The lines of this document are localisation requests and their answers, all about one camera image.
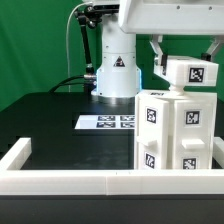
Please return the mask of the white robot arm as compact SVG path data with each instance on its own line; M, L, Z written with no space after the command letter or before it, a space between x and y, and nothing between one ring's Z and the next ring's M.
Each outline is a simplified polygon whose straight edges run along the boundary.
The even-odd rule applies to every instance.
M164 35L210 35L212 55L224 40L224 0L83 0L91 25L102 25L102 64L92 95L111 102L133 98L141 90L136 65L136 36L150 34L155 73L167 75L184 58L165 55Z

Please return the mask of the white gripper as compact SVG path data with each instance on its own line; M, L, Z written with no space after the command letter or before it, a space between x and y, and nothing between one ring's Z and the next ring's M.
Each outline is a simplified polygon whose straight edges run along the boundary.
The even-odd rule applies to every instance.
M221 35L201 54L210 62L224 46L224 0L121 0L118 23L126 33L157 34L150 40L156 74L167 67L162 35Z

